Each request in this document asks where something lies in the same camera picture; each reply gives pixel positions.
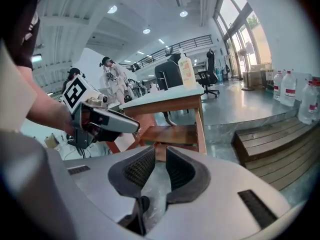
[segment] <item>railing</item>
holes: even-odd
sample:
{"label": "railing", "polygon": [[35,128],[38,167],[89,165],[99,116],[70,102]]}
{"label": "railing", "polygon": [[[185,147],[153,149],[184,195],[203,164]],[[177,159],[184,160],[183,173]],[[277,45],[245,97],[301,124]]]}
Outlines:
{"label": "railing", "polygon": [[171,56],[171,54],[179,53],[179,49],[182,48],[183,52],[186,52],[190,49],[201,47],[201,46],[207,46],[212,45],[212,39],[211,35],[203,35],[196,38],[192,38],[183,42],[176,43],[174,45],[169,46],[168,48],[164,48],[161,50],[156,51],[155,53],[150,54],[147,57],[144,57],[143,59],[137,61],[133,65],[127,65],[122,64],[124,67],[126,67],[128,70],[131,70],[132,72],[135,72],[145,66],[148,66],[151,63],[154,63],[158,60],[161,60],[165,57]]}

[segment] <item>plastic bottle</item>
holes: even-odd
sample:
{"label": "plastic bottle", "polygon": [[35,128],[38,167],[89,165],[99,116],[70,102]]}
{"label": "plastic bottle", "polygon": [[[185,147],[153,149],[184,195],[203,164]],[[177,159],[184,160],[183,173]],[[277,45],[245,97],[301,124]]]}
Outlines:
{"label": "plastic bottle", "polygon": [[288,107],[293,107],[296,100],[297,80],[288,70],[281,82],[280,103]]}
{"label": "plastic bottle", "polygon": [[278,73],[273,78],[273,98],[277,101],[280,100],[281,82],[283,78],[284,76],[280,70],[278,70]]}
{"label": "plastic bottle", "polygon": [[313,87],[312,81],[302,90],[302,101],[299,107],[298,119],[307,125],[310,125],[313,120],[313,113],[315,112],[316,106],[316,91]]}
{"label": "plastic bottle", "polygon": [[312,119],[313,120],[319,120],[320,119],[320,81],[317,81],[316,79],[313,80],[313,88],[315,91],[316,99],[315,99],[315,105],[314,105],[314,112]]}
{"label": "plastic bottle", "polygon": [[197,81],[196,81],[195,72],[192,66],[191,59],[186,57],[182,49],[180,49],[180,53],[181,53],[181,58],[178,61],[178,65],[179,65],[183,85],[187,89],[195,89],[197,88]]}

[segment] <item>white table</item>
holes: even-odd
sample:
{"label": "white table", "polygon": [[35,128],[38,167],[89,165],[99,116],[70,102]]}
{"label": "white table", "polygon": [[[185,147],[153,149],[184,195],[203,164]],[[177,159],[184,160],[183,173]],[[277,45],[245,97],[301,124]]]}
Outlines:
{"label": "white table", "polygon": [[[140,123],[140,131],[135,136],[135,142],[129,147],[145,145],[145,141],[155,142],[156,158],[166,160],[166,147],[174,146],[207,153],[204,136],[204,116],[201,95],[204,89],[197,84],[194,89],[187,89],[183,85],[161,90],[157,93],[148,93],[142,97],[129,101],[119,108]],[[154,113],[178,110],[195,111],[195,124],[177,126],[157,126]]]}

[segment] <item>staircase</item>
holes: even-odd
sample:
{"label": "staircase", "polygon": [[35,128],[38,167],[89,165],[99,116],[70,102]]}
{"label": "staircase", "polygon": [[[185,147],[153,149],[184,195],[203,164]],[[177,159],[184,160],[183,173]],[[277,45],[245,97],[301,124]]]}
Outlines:
{"label": "staircase", "polygon": [[242,166],[281,190],[303,175],[320,156],[320,126],[296,117],[236,131],[232,141]]}

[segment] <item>black hair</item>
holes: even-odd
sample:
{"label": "black hair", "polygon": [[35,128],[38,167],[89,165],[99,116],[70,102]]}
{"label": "black hair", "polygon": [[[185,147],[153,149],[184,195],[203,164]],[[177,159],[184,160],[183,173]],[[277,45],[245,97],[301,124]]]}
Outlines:
{"label": "black hair", "polygon": [[104,64],[106,64],[106,62],[107,62],[108,60],[109,60],[112,64],[115,63],[115,62],[114,62],[112,59],[110,59],[109,57],[104,57],[104,58],[102,59],[102,61],[100,62],[99,67],[101,67],[101,66],[103,66]]}
{"label": "black hair", "polygon": [[73,67],[68,71],[68,73],[69,73],[69,75],[62,85],[62,90],[61,90],[62,93],[64,93],[64,91],[66,90],[67,83],[74,78],[74,74],[80,75],[81,71],[78,68]]}

